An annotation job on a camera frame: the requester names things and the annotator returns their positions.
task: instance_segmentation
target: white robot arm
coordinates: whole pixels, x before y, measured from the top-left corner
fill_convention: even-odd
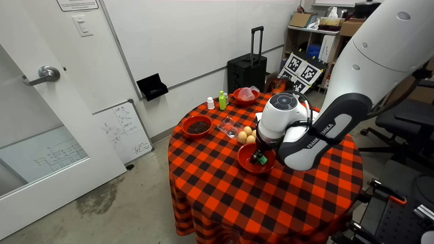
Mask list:
[[[278,148],[293,169],[319,162],[393,86],[434,55],[434,1],[385,0],[346,44],[320,113],[292,93],[273,96],[258,124],[258,143]]]

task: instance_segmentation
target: red checkered tablecloth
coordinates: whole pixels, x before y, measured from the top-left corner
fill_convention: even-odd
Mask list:
[[[362,158],[346,135],[309,170],[275,163],[267,174],[252,174],[237,165],[242,143],[217,128],[231,116],[255,127],[271,94],[261,94],[251,106],[194,113],[214,121],[210,134],[186,139],[180,123],[168,146],[170,184],[178,234],[197,234],[198,242],[324,242],[346,215],[364,182]]]

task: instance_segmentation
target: green bottle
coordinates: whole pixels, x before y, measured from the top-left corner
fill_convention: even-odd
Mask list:
[[[220,109],[225,109],[227,108],[227,98],[225,98],[225,92],[224,90],[220,90],[218,106],[220,106]]]

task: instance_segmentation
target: rolling luggage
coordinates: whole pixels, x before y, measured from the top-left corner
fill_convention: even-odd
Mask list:
[[[254,54],[255,32],[261,31],[259,54]],[[252,28],[251,52],[228,60],[228,93],[255,85],[263,90],[267,58],[262,55],[263,25]]]

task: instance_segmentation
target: red bowl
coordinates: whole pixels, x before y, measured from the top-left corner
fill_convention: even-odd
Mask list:
[[[242,87],[237,87],[237,89],[235,89],[235,92],[232,93],[232,97],[233,97],[235,102],[239,104],[239,105],[250,105],[250,104],[254,104],[255,100],[256,100],[258,96],[259,96],[259,90],[252,89],[252,93],[254,93],[255,97],[251,98],[251,100],[243,100],[242,97],[239,97],[240,90],[242,90]]]
[[[267,162],[265,165],[261,163],[252,163],[250,158],[254,155],[254,153],[258,150],[256,143],[246,143],[239,148],[239,163],[242,167],[251,173],[266,173],[270,172],[274,162],[275,162],[275,151],[274,150],[266,150],[262,151],[267,157]]]
[[[204,127],[191,128],[191,125],[201,123],[201,121],[202,121],[202,124],[206,123],[208,127],[206,128],[204,128]],[[202,138],[204,135],[206,135],[212,129],[212,124],[213,124],[213,121],[209,116],[194,115],[194,116],[186,117],[182,121],[182,132],[186,138],[191,138],[191,139]]]

